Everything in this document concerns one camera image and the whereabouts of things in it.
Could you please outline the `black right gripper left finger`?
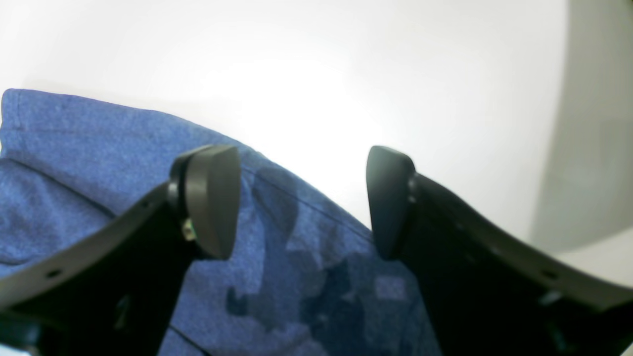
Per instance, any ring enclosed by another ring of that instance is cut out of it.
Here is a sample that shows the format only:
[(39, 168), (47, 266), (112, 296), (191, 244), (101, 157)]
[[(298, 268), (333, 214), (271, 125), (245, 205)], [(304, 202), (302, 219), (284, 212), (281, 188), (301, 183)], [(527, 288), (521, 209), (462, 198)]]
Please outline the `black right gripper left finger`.
[(1, 280), (1, 347), (28, 356), (155, 356), (188, 268), (227, 261), (240, 155), (207, 145), (106, 227)]

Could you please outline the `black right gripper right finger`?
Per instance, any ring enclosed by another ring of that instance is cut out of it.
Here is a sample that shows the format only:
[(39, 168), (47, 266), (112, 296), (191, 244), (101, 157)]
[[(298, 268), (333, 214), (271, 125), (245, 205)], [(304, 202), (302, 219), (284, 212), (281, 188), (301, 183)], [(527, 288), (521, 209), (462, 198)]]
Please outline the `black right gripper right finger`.
[(417, 280), (445, 356), (621, 356), (633, 292), (511, 236), (409, 156), (373, 146), (366, 163), (378, 254)]

